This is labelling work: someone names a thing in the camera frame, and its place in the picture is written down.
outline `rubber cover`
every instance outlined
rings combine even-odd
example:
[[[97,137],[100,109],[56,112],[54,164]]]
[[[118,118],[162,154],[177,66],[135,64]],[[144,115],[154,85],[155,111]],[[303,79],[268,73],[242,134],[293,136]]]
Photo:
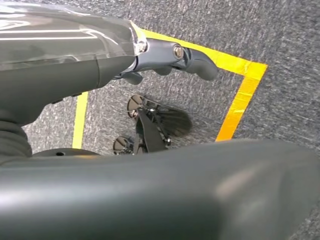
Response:
[[[139,156],[7,158],[2,240],[284,240],[319,196],[319,160],[278,141]]]

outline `yellow floor marking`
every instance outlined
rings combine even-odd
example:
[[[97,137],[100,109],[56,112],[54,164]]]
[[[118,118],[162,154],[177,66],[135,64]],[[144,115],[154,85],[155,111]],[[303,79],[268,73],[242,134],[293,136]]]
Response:
[[[84,134],[85,121],[86,119],[88,92],[84,92],[76,99],[75,117],[74,118],[73,139],[72,147],[81,149]]]
[[[195,49],[205,53],[214,61],[218,68],[245,77],[229,107],[228,113],[226,115],[216,141],[226,141],[232,138],[242,115],[245,113],[247,106],[251,100],[254,93],[267,69],[266,64],[249,61],[225,52],[217,51],[159,33],[143,29],[143,31],[147,38],[172,41],[179,43],[183,47]],[[87,99],[88,93],[78,97],[73,133],[73,148],[82,147]]]

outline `caster wheel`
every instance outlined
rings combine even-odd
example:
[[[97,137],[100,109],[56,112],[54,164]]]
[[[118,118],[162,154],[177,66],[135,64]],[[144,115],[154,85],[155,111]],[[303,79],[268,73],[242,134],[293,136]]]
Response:
[[[113,143],[113,153],[115,155],[127,155],[134,152],[134,141],[130,137],[119,136]]]
[[[128,115],[134,119],[136,116],[136,109],[143,105],[143,97],[141,95],[135,94],[131,96],[127,105]]]

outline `plastic cover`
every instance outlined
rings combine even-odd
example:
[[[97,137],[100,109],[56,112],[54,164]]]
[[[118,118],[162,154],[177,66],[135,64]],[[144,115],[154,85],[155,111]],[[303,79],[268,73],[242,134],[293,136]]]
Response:
[[[0,2],[2,71],[137,56],[146,43],[129,20],[63,5]]]

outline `screw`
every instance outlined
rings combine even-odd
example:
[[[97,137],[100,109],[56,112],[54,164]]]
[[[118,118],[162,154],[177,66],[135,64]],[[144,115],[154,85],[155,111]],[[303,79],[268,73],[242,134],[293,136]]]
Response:
[[[177,59],[182,59],[183,57],[183,49],[180,45],[175,45],[173,48],[173,52],[174,53],[174,56]]]
[[[140,53],[144,53],[147,50],[147,43],[143,41],[140,41],[137,43]]]

